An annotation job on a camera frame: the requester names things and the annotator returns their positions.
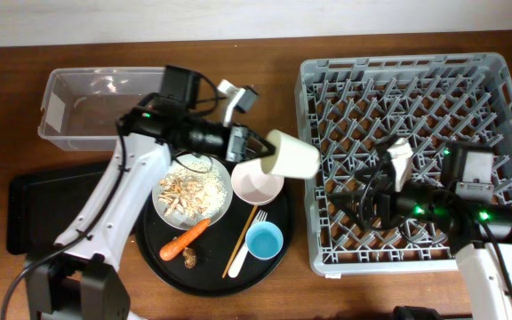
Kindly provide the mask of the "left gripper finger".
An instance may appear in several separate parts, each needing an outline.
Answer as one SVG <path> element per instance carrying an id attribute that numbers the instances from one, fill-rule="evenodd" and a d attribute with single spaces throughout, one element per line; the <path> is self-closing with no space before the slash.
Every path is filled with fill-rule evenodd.
<path id="1" fill-rule="evenodd" d="M 255 159 L 260 159 L 268 156 L 273 156 L 275 154 L 274 151 L 266 151 L 266 152 L 248 152 L 244 154 L 243 161 L 248 162 Z"/>
<path id="2" fill-rule="evenodd" d="M 274 154 L 276 147 L 252 129 L 248 130 L 247 149 L 253 154 Z"/>

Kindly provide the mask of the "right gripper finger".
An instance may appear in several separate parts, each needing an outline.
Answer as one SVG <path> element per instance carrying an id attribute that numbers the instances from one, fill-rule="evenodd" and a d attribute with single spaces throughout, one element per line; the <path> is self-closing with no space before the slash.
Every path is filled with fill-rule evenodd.
<path id="1" fill-rule="evenodd" d="M 328 199 L 352 199 L 360 200 L 364 194 L 368 194 L 372 184 L 355 178 L 348 180 L 328 180 L 326 183 L 326 196 Z"/>
<path id="2" fill-rule="evenodd" d="M 374 230 L 372 219 L 375 217 L 373 198 L 358 195 L 328 195 L 327 199 L 337 211 L 342 211 L 363 231 Z"/>

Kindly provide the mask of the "cream plastic cup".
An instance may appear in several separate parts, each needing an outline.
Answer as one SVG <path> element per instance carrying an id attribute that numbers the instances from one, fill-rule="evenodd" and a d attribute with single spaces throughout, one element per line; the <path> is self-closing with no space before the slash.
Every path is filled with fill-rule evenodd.
<path id="1" fill-rule="evenodd" d="M 320 165 L 317 148 L 278 130 L 270 131 L 266 140 L 276 151 L 261 159 L 260 168 L 264 173 L 303 180 L 316 175 Z"/>

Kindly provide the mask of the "pink plastic bowl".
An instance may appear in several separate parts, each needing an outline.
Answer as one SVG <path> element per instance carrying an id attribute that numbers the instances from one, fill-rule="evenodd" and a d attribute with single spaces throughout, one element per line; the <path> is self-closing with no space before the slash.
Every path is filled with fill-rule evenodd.
<path id="1" fill-rule="evenodd" d="M 231 173 L 232 189 L 236 196 L 252 205 L 271 203 L 282 191 L 284 177 L 266 174 L 261 160 L 237 164 Z"/>

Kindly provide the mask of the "white plastic fork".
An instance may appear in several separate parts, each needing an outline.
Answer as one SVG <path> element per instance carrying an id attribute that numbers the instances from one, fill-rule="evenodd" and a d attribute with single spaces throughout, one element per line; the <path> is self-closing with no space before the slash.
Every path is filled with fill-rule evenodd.
<path id="1" fill-rule="evenodd" d="M 268 214 L 266 212 L 259 210 L 255 217 L 252 219 L 251 227 L 258 222 L 265 221 L 267 216 Z M 230 278 L 236 278 L 239 275 L 247 255 L 248 245 L 246 242 L 243 242 L 243 245 L 238 250 L 235 258 L 231 262 L 231 266 L 228 269 L 227 275 Z"/>

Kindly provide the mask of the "light blue plastic cup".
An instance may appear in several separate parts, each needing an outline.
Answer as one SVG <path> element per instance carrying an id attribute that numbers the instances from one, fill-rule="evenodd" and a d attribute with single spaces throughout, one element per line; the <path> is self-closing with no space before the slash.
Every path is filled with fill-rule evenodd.
<path id="1" fill-rule="evenodd" d="M 248 252 L 258 260 L 271 260 L 284 245 L 281 229 L 269 221 L 257 222 L 249 227 L 245 242 Z"/>

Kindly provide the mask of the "wooden chopstick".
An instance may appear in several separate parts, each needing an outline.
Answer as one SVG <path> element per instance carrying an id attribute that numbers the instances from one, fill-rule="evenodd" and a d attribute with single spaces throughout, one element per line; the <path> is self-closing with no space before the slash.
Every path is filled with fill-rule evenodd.
<path id="1" fill-rule="evenodd" d="M 232 253 L 231 253 L 230 257 L 229 257 L 228 264 L 225 267 L 225 269 L 224 269 L 224 271 L 222 273 L 221 278 L 225 278 L 225 276 L 227 275 L 228 270 L 230 269 L 230 267 L 232 265 L 232 262 L 233 262 L 234 258 L 236 257 L 236 255 L 237 255 L 237 253 L 238 253 L 238 251 L 240 249 L 240 246 L 241 246 L 241 243 L 243 242 L 244 236 L 245 236 L 248 228 L 251 226 L 252 220 L 253 220 L 253 218 L 254 218 L 254 216 L 256 214 L 257 209 L 258 209 L 258 205 L 254 205 L 253 208 L 252 208 L 252 211 L 251 211 L 251 213 L 250 213 L 250 215 L 249 215 L 249 217 L 248 217 L 248 219 L 246 221 L 246 223 L 244 224 L 244 228 L 243 228 L 243 230 L 242 230 L 242 232 L 241 232 L 241 234 L 240 234 L 240 236 L 239 236 L 239 238 L 238 238 L 238 240 L 236 242 L 236 245 L 235 245 L 235 247 L 234 247 L 234 249 L 233 249 L 233 251 L 232 251 Z"/>

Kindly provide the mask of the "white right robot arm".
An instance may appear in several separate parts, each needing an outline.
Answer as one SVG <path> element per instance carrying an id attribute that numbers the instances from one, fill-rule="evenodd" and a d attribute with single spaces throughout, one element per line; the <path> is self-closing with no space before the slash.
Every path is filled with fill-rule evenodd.
<path id="1" fill-rule="evenodd" d="M 329 202 L 363 231 L 399 228 L 409 219 L 433 224 L 447 238 L 472 316 L 512 319 L 512 206 L 492 201 L 492 149 L 448 142 L 437 187 L 412 180 L 406 138 L 392 136 L 375 149 L 378 164 L 357 174 L 364 188 L 331 193 Z"/>

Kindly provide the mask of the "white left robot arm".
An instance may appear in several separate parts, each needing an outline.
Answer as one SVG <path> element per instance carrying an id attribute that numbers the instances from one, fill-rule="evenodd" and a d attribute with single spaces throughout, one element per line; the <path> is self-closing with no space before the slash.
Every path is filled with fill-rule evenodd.
<path id="1" fill-rule="evenodd" d="M 15 289 L 27 287 L 34 319 L 134 319 L 131 299 L 118 275 L 125 243 L 153 187 L 168 173 L 176 150 L 242 163 L 271 156 L 275 147 L 232 120 L 259 95 L 250 86 L 212 84 L 213 104 L 226 102 L 221 122 L 198 111 L 205 75 L 177 66 L 164 69 L 157 91 L 144 95 L 116 120 L 116 146 L 106 171 L 71 224 L 47 252 L 30 253 L 6 291 L 6 318 Z"/>

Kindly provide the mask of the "grey dishwasher rack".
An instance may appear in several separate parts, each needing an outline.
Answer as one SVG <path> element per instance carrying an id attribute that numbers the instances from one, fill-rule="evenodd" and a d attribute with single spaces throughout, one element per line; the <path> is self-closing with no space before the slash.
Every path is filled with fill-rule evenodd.
<path id="1" fill-rule="evenodd" d="M 311 269 L 323 277 L 450 271 L 456 263 L 434 226 L 408 220 L 363 231 L 326 196 L 328 180 L 375 164 L 375 144 L 405 137 L 413 178 L 438 185 L 450 140 L 494 150 L 493 199 L 512 206 L 512 79 L 498 53 L 307 60 L 295 86 L 299 138 L 321 154 L 305 183 Z"/>

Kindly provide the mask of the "clear plastic waste bin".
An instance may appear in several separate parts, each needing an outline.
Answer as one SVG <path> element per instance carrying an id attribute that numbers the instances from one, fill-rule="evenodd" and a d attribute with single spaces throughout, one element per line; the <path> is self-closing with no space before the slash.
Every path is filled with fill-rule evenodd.
<path id="1" fill-rule="evenodd" d="M 38 135 L 65 151 L 108 151 L 115 121 L 161 88 L 163 67 L 57 68 L 47 81 Z"/>

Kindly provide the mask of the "grey plate with food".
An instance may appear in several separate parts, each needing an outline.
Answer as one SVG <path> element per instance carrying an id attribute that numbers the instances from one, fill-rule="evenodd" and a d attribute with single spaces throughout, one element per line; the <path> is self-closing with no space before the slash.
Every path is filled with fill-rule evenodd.
<path id="1" fill-rule="evenodd" d="M 151 195 L 157 215 L 181 230 L 205 219 L 215 223 L 227 212 L 232 198 L 229 169 L 213 157 L 192 154 L 178 156 Z"/>

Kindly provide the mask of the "round black serving tray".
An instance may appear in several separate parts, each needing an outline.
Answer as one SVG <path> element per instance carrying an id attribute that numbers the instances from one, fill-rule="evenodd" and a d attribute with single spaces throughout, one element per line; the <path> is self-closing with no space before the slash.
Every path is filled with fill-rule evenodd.
<path id="1" fill-rule="evenodd" d="M 195 296 L 220 297 L 247 290 L 270 275 L 280 264 L 292 242 L 295 211 L 292 191 L 283 186 L 280 194 L 263 206 L 267 221 L 282 231 L 284 245 L 270 260 L 258 260 L 248 256 L 239 275 L 222 277 L 231 253 L 236 245 L 252 207 L 234 196 L 228 211 L 214 225 L 208 227 L 190 247 L 196 252 L 197 263 L 186 268 L 184 257 L 178 255 L 170 261 L 160 258 L 161 248 L 182 231 L 162 221 L 154 202 L 147 200 L 135 224 L 135 235 L 140 254 L 153 272 L 173 288 Z"/>

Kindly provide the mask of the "orange carrot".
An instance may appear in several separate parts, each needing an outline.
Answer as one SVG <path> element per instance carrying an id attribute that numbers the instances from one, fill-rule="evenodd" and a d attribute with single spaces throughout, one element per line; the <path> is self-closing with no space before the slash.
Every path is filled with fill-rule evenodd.
<path id="1" fill-rule="evenodd" d="M 164 261 L 174 259 L 179 253 L 181 253 L 189 244 L 193 243 L 200 235 L 205 232 L 211 224 L 210 219 L 204 219 L 199 221 L 194 227 L 186 231 L 184 234 L 171 240 L 170 243 L 166 244 L 161 248 L 159 256 Z"/>

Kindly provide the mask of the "black rectangular tray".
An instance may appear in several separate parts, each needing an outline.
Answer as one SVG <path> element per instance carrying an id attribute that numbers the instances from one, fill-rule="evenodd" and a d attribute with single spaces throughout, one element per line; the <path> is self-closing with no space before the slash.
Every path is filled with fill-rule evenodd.
<path id="1" fill-rule="evenodd" d="M 8 253 L 53 244 L 82 210 L 107 166 L 98 162 L 14 177 L 8 189 Z"/>

